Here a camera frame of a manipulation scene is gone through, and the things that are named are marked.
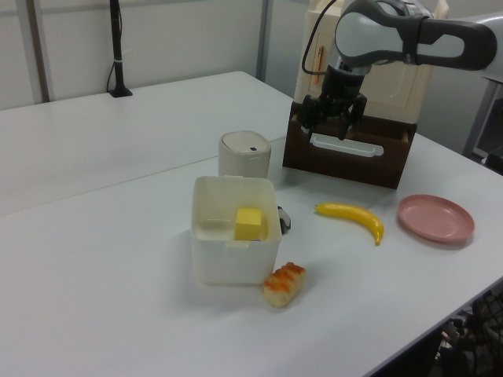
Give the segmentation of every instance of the black object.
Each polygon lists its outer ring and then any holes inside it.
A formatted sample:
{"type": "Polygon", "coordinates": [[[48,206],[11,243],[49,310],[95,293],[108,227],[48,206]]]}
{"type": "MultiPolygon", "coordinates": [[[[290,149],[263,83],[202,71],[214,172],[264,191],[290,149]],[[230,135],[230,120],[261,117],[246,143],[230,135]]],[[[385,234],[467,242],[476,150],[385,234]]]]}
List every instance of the black object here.
{"type": "Polygon", "coordinates": [[[503,145],[489,153],[486,166],[499,174],[503,174],[503,145]]]}
{"type": "Polygon", "coordinates": [[[128,97],[133,94],[124,85],[123,53],[120,45],[122,22],[120,20],[119,0],[110,0],[110,17],[112,21],[113,67],[116,70],[116,88],[109,93],[114,98],[128,97]]]}
{"type": "Polygon", "coordinates": [[[292,221],[283,208],[277,206],[277,212],[280,215],[281,234],[285,234],[292,227],[292,221]]]}
{"type": "Polygon", "coordinates": [[[347,130],[362,119],[365,110],[367,99],[359,93],[364,78],[364,75],[346,75],[327,67],[320,97],[306,95],[297,116],[297,122],[306,133],[305,142],[309,142],[318,124],[329,117],[340,117],[337,137],[344,140],[347,130]]]}

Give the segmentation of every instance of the black pole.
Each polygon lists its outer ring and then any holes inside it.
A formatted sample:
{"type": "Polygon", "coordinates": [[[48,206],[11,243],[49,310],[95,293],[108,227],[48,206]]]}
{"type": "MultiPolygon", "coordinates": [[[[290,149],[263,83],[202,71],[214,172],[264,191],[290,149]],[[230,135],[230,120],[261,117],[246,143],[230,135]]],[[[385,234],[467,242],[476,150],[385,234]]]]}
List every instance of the black pole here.
{"type": "Polygon", "coordinates": [[[133,94],[124,85],[123,74],[123,53],[120,46],[120,17],[119,0],[110,0],[110,17],[112,19],[112,43],[113,43],[113,61],[116,71],[116,88],[110,90],[114,98],[132,96],[133,94]]]}

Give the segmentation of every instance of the white container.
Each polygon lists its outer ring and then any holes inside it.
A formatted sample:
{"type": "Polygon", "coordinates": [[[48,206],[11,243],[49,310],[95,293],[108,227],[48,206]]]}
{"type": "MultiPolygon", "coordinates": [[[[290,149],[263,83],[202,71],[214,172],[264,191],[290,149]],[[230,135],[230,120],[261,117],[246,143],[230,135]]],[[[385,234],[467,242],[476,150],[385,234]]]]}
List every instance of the white container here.
{"type": "Polygon", "coordinates": [[[253,131],[225,134],[218,147],[218,175],[266,178],[269,170],[270,142],[253,131]]]}
{"type": "Polygon", "coordinates": [[[273,184],[263,178],[198,178],[190,235],[198,280],[206,284],[262,284],[273,272],[281,241],[273,184]],[[262,211],[262,241],[234,240],[239,207],[262,211]]]}

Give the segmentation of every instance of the white wall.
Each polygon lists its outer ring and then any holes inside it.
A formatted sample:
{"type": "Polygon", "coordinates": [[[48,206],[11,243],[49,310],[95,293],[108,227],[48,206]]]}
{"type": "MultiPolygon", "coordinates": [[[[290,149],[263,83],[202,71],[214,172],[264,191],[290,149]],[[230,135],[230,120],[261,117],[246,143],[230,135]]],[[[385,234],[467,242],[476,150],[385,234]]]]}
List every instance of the white wall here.
{"type": "MultiPolygon", "coordinates": [[[[503,11],[501,0],[447,0],[450,17],[503,11]]],[[[433,10],[435,0],[422,3],[433,10]]],[[[264,54],[264,81],[293,97],[303,44],[308,0],[270,0],[264,54]]],[[[472,72],[434,68],[418,121],[418,132],[461,153],[486,89],[486,80],[472,72]]]]}
{"type": "Polygon", "coordinates": [[[0,110],[42,100],[28,13],[16,0],[0,1],[0,110]]]}
{"type": "MultiPolygon", "coordinates": [[[[263,2],[120,4],[129,88],[228,71],[255,76],[263,2]]],[[[113,62],[108,0],[39,0],[37,5],[51,99],[103,93],[113,62]]]]}

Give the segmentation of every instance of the white handle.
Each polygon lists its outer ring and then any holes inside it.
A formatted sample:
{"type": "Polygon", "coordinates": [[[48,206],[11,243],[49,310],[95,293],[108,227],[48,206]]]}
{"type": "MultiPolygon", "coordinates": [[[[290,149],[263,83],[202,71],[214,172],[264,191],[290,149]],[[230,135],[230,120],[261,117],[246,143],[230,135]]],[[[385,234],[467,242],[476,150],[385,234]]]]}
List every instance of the white handle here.
{"type": "Polygon", "coordinates": [[[319,148],[363,157],[381,156],[384,153],[384,148],[380,145],[367,144],[348,139],[341,141],[337,137],[320,134],[312,134],[310,142],[319,148]]]}

